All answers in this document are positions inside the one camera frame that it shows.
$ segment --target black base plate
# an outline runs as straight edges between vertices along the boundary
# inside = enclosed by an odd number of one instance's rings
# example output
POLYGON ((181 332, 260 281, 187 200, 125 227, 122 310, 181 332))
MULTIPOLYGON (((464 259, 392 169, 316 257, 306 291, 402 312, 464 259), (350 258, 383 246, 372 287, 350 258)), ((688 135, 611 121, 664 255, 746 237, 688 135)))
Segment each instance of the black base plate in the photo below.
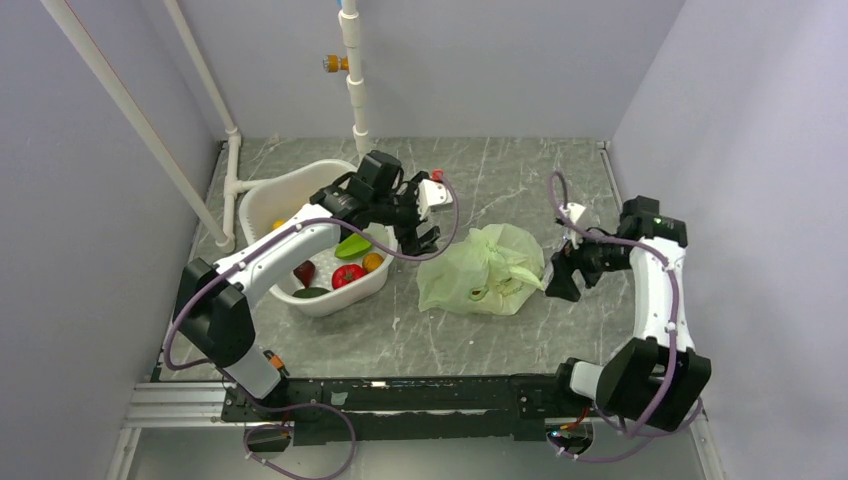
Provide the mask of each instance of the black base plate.
MULTIPOLYGON (((584 403, 561 395, 553 375, 290 378, 291 404, 320 402, 345 412, 358 440, 507 437, 545 438, 545 419, 577 417, 584 403)), ((255 410, 228 391, 224 422, 279 422, 282 413, 255 410)), ((293 411, 297 445, 349 440, 332 412, 293 411)))

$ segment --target tomato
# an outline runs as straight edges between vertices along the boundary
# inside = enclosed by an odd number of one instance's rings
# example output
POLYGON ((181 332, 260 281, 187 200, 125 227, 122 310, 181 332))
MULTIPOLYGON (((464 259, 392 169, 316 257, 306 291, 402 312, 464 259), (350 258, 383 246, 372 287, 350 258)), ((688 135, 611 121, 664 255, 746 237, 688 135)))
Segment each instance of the tomato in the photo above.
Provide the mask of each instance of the tomato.
POLYGON ((333 288, 342 288, 350 282, 364 277, 368 272, 359 265, 342 265, 333 272, 333 288))

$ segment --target white plastic basket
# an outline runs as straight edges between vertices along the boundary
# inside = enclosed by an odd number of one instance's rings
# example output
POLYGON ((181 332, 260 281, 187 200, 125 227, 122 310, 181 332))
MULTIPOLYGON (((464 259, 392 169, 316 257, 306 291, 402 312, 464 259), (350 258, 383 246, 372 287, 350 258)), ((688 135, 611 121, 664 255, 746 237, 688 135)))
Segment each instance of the white plastic basket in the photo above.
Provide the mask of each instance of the white plastic basket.
MULTIPOLYGON (((292 218, 309 202, 310 196, 350 171, 356 171, 356 167, 342 160, 320 160, 267 180, 250 190, 239 207, 241 228, 247 243, 252 244, 270 233, 275 221, 292 218)), ((392 250, 397 250, 397 239, 391 227, 372 224, 365 231, 392 250)), ((340 260, 336 258, 334 249, 324 250, 310 258, 316 268, 311 286, 324 287, 330 293, 316 298, 293 297, 291 294, 303 288, 303 285, 290 273, 271 287, 271 294, 311 317, 329 315, 377 292, 385 285, 389 265, 394 257, 381 251, 377 253, 383 257, 382 265, 359 280, 333 290, 330 284, 333 272, 342 265, 358 263, 361 259, 340 260)))

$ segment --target brass valve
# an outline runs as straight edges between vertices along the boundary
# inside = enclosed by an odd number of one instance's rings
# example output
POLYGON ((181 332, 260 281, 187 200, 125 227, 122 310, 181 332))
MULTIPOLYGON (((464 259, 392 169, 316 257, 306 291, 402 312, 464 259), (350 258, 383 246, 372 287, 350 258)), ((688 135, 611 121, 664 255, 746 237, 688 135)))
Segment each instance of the brass valve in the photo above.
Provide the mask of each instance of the brass valve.
POLYGON ((339 70, 348 70, 347 57, 339 58, 336 55, 327 55, 324 57, 324 71, 327 73, 335 73, 339 70))

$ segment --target yellow fruit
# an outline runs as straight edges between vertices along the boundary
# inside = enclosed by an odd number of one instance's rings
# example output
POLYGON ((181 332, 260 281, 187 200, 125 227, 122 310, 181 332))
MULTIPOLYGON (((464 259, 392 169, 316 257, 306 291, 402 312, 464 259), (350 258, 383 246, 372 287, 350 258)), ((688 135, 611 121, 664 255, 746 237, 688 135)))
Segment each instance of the yellow fruit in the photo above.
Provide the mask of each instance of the yellow fruit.
POLYGON ((362 268, 371 273, 383 264, 383 257, 379 253, 369 253, 362 259, 362 268))

